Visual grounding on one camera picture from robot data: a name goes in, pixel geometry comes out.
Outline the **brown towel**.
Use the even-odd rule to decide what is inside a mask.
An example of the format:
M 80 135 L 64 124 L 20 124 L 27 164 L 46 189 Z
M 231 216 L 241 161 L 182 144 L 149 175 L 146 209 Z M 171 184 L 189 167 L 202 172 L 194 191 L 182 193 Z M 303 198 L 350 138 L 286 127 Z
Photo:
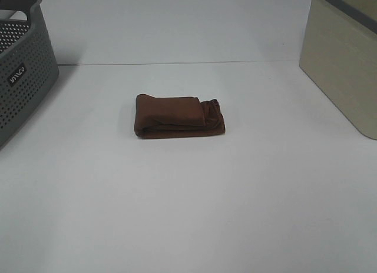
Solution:
M 134 132 L 142 139 L 209 137 L 226 131 L 216 99 L 157 98 L 139 94 L 135 99 Z

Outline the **beige storage box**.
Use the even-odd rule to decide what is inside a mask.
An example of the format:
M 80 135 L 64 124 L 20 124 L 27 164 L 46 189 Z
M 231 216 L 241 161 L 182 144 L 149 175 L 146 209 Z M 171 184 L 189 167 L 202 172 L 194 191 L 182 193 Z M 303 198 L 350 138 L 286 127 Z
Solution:
M 376 139 L 376 0 L 311 0 L 299 67 Z

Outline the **grey perforated plastic basket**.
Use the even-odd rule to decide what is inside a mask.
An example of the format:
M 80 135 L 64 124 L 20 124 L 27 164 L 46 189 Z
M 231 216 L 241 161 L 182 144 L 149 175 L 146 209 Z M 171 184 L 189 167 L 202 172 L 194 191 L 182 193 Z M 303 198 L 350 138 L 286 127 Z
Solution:
M 43 101 L 59 76 L 41 10 L 42 0 L 1 0 L 1 9 L 25 20 L 1 20 L 1 145 L 5 145 Z

